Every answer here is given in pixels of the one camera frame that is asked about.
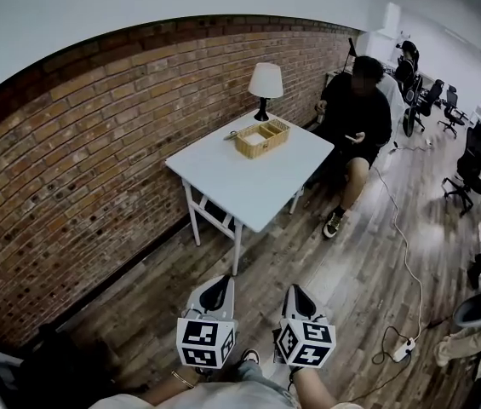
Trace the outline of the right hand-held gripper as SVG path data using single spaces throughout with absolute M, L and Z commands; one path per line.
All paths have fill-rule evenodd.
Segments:
M 322 367 L 336 348 L 335 327 L 325 312 L 302 287 L 291 285 L 279 328 L 273 331 L 273 361 L 290 367 Z

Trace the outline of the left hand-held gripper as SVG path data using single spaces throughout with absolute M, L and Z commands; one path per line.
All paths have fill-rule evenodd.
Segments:
M 235 280 L 221 276 L 177 320 L 176 348 L 183 366 L 221 369 L 237 341 Z

